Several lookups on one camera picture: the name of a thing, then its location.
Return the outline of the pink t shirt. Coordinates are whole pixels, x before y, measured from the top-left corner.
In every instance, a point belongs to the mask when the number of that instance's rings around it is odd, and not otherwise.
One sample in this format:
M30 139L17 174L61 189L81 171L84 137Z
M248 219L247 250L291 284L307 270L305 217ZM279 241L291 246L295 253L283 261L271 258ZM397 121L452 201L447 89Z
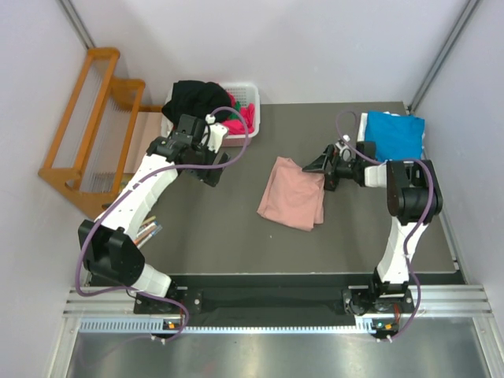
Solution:
M278 157L257 213L268 221L310 232L324 223L324 175L303 172L292 159Z

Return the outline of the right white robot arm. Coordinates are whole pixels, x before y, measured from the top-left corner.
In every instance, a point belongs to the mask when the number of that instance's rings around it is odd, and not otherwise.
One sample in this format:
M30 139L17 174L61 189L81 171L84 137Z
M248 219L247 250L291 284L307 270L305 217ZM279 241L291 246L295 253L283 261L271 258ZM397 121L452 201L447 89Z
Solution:
M443 197L429 160L378 162L376 144L361 141L355 146L345 139L329 144L303 172L324 177L324 189L334 191L342 179L361 187L383 188L391 230L384 255L365 289L343 291L346 311L356 316L395 309L410 311L411 261L420 237L443 208Z

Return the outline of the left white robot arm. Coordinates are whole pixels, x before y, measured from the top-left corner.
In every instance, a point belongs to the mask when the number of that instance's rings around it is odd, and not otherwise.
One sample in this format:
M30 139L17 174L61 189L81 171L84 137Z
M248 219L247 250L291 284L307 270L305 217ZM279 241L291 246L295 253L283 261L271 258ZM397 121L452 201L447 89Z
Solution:
M220 154L228 129L213 114L197 118L184 114L168 136L147 147L140 166L119 197L95 220L84 220L78 235L81 266L121 288L151 296L161 312L178 305L172 279L146 263L135 244L142 222L165 189L188 172L214 186L229 154Z

